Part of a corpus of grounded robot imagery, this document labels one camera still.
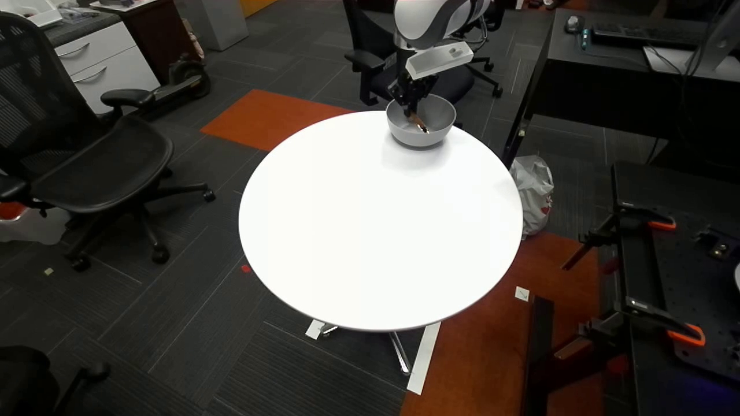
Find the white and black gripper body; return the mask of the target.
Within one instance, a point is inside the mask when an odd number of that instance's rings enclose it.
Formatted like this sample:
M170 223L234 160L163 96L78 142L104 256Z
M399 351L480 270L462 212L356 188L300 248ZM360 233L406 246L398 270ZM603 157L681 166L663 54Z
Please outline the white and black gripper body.
M398 51L396 97L415 99L425 96L441 96L460 99L473 83L466 66L473 51L466 43L449 43L419 51Z

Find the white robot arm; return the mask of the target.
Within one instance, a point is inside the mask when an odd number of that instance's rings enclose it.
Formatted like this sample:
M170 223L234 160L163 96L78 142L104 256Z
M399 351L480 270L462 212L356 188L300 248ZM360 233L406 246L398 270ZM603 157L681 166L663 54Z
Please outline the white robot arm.
M469 66L471 47L458 32L479 22L493 0L396 0L393 29L403 51L398 104L415 115L430 81L443 73Z

